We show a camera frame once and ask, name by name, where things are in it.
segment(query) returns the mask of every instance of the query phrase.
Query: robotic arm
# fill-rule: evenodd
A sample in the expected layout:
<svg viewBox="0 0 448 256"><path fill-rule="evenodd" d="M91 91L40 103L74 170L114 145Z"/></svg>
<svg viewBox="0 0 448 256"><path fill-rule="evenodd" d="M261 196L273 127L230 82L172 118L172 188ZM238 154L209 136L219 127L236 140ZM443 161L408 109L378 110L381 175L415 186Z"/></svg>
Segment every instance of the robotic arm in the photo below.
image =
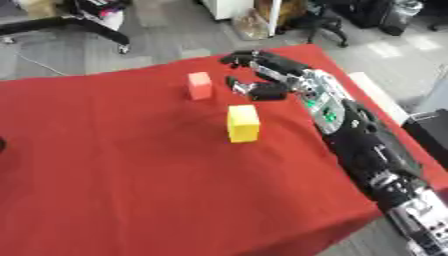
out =
<svg viewBox="0 0 448 256"><path fill-rule="evenodd" d="M244 84L227 77L235 93L254 101L298 97L338 163L407 239L410 251L448 255L448 208L422 178L420 164L332 75L264 51L237 51L221 62L251 68L266 80Z"/></svg>

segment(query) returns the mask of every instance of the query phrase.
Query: orange cube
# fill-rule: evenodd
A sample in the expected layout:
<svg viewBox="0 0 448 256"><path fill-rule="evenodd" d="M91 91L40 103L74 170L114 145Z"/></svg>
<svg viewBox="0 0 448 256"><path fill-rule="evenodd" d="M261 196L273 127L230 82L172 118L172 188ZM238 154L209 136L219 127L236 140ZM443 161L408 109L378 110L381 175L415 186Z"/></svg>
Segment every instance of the orange cube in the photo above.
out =
<svg viewBox="0 0 448 256"><path fill-rule="evenodd" d="M207 72L189 74L188 90L193 100L210 98L212 96L212 81Z"/></svg>

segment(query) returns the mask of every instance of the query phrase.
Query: gray carpet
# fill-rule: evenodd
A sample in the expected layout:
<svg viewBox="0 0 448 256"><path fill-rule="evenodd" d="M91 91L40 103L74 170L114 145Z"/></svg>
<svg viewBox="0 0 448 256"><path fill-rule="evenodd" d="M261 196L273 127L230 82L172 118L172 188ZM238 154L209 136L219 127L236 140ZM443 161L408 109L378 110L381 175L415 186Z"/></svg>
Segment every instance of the gray carpet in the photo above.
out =
<svg viewBox="0 0 448 256"><path fill-rule="evenodd" d="M23 19L20 11L0 0L0 22ZM304 42L304 32L291 31L263 41L243 41L227 22L215 22L209 12L190 0L158 0L126 11L122 31L132 40L127 55L96 35L70 28L17 35L15 45L0 44L0 79L92 74L151 66L171 61L262 49ZM448 63L448 34L426 29L427 20L416 19L402 37L377 29L360 30L348 22L344 30L350 47L340 49L332 35L320 33L316 44L347 73L364 72L406 109L412 109L436 79L439 65ZM49 68L34 63L39 62ZM403 241L383 220L373 222L321 256L407 255Z"/></svg>

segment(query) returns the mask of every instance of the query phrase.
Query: white object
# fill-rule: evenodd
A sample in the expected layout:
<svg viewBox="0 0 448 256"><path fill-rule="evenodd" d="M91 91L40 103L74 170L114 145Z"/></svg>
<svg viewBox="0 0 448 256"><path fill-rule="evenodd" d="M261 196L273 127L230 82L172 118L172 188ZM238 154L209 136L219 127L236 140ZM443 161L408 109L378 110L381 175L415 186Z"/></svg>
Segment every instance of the white object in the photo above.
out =
<svg viewBox="0 0 448 256"><path fill-rule="evenodd" d="M254 8L254 0L202 0L216 20L233 16Z"/></svg>
<svg viewBox="0 0 448 256"><path fill-rule="evenodd" d="M356 72L349 74L348 76L399 126L402 126L404 122L408 120L409 114L378 85L376 85L364 72Z"/></svg>
<svg viewBox="0 0 448 256"><path fill-rule="evenodd" d="M275 30L277 28L278 17L280 16L280 8L282 6L282 0L272 1L271 14L269 17L269 36L275 36Z"/></svg>
<svg viewBox="0 0 448 256"><path fill-rule="evenodd" d="M98 17L90 15L88 13L85 13L85 15L88 16L90 20L95 21L96 23L101 24L115 31L118 31L124 22L123 11L110 12L103 19L99 19Z"/></svg>

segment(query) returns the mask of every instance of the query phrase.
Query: wire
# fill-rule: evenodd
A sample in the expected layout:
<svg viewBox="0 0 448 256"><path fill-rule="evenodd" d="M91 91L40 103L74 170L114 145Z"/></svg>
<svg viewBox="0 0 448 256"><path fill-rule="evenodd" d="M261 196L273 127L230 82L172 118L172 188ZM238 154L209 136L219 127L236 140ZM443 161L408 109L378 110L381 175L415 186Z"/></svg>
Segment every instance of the wire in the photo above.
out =
<svg viewBox="0 0 448 256"><path fill-rule="evenodd" d="M35 61L35 60L32 60L32 59L28 59L27 57L23 56L23 55L20 54L20 53L16 53L16 54L17 54L17 56L19 56L20 58L22 58L22 59L24 59L24 60L26 60L26 61L28 61L28 62L34 63L34 64L36 64L36 65L38 65L38 66L40 66L40 67L46 68L46 69L48 69L48 70L50 70L50 71L53 71L53 72L56 73L56 74L59 74L59 75L61 75L61 76L69 76L69 74L60 72L60 71L58 71L58 70L56 70L56 69L54 69L54 68L52 68L52 67L49 67L49 66L47 66L47 65L45 65L45 64L40 63L40 62L38 62L38 61Z"/></svg>

